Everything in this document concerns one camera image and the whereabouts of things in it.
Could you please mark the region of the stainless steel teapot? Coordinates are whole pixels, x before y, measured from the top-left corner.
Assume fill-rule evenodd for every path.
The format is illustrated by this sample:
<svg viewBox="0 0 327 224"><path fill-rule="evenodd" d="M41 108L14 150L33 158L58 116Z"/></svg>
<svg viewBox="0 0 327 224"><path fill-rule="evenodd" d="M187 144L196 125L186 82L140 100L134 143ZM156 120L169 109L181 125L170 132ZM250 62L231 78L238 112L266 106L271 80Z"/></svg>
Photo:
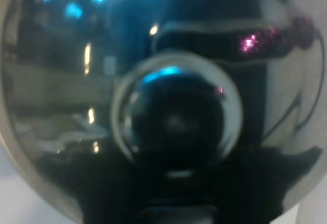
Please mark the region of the stainless steel teapot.
<svg viewBox="0 0 327 224"><path fill-rule="evenodd" d="M77 223L269 223L326 175L324 0L1 0L1 148Z"/></svg>

